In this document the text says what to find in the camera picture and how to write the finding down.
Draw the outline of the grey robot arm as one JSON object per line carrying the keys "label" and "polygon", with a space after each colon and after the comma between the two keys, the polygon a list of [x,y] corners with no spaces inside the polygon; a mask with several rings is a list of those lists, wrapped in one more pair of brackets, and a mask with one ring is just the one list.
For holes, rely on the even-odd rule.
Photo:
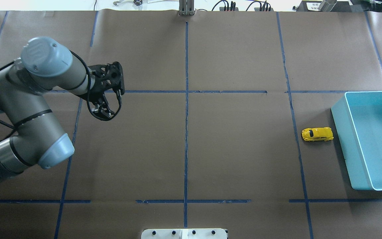
{"label": "grey robot arm", "polygon": [[[74,154],[73,142],[43,97],[55,87],[93,104],[88,110],[94,118],[110,121],[122,106],[123,68],[117,61],[88,66],[53,38],[30,39],[18,59],[0,68],[0,124],[12,129],[0,141],[0,183]],[[116,94],[116,111],[109,107],[107,90]]]}

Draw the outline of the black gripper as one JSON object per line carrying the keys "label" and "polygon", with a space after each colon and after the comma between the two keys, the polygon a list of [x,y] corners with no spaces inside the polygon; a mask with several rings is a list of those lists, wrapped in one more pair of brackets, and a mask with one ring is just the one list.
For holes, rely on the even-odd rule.
{"label": "black gripper", "polygon": [[[122,96],[125,94],[123,68],[119,62],[106,65],[86,67],[85,93],[78,97],[85,100],[89,113],[100,121],[115,118],[122,107]],[[112,90],[118,101],[118,109],[113,111],[105,97],[105,92]]]}

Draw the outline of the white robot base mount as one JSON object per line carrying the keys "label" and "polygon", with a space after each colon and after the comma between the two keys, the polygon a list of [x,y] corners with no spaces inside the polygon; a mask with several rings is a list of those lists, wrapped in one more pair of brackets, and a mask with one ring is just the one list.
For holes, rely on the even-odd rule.
{"label": "white robot base mount", "polygon": [[228,231],[223,228],[145,229],[141,239],[228,239]]}

